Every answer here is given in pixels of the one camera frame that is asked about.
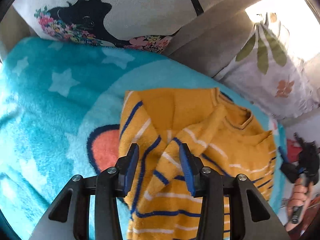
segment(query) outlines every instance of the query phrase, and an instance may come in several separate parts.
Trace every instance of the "striped sweater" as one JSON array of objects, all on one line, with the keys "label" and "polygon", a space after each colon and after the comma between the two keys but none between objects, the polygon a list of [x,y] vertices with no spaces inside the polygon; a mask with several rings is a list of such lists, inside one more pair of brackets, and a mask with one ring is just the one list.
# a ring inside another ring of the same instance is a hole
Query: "striped sweater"
[{"label": "striped sweater", "polygon": [[[120,122],[119,156],[137,143],[140,157],[125,198],[131,219],[128,239],[193,239],[201,198],[187,190],[179,145],[225,176],[243,173],[268,200],[276,159],[272,132],[251,111],[214,89],[128,91]],[[228,196],[224,196],[224,238],[230,235]]]}]

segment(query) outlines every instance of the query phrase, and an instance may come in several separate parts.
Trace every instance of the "fleece blanket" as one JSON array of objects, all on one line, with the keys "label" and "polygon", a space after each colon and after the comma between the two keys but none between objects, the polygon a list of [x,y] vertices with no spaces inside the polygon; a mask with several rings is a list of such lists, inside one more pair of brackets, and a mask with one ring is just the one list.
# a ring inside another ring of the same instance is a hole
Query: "fleece blanket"
[{"label": "fleece blanket", "polygon": [[[164,56],[26,38],[0,71],[0,209],[22,240],[74,174],[94,176],[114,165],[125,91],[163,87],[219,87],[286,148],[276,121],[213,79]],[[280,164],[279,157],[269,200],[276,212],[284,184]],[[94,198],[91,202],[93,239]],[[122,203],[118,209],[126,239],[130,212]]]}]

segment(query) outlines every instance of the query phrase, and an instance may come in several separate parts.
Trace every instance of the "silver bolt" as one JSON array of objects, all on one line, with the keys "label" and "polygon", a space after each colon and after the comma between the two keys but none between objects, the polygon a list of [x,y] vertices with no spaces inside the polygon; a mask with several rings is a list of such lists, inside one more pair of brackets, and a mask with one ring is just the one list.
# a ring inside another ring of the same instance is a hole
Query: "silver bolt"
[{"label": "silver bolt", "polygon": [[117,172],[117,168],[116,167],[110,167],[110,168],[107,169],[107,172],[109,174],[114,174],[114,173]]},{"label": "silver bolt", "polygon": [[74,175],[72,176],[72,180],[73,181],[79,181],[81,179],[81,176],[80,175]]},{"label": "silver bolt", "polygon": [[238,179],[241,180],[241,181],[245,181],[245,180],[247,180],[247,176],[244,175],[244,174],[239,174],[238,175]]},{"label": "silver bolt", "polygon": [[211,168],[210,168],[210,167],[205,166],[205,167],[203,167],[203,168],[202,168],[202,172],[203,172],[203,173],[205,173],[205,174],[208,174],[208,173],[210,173],[210,172],[211,172]]}]

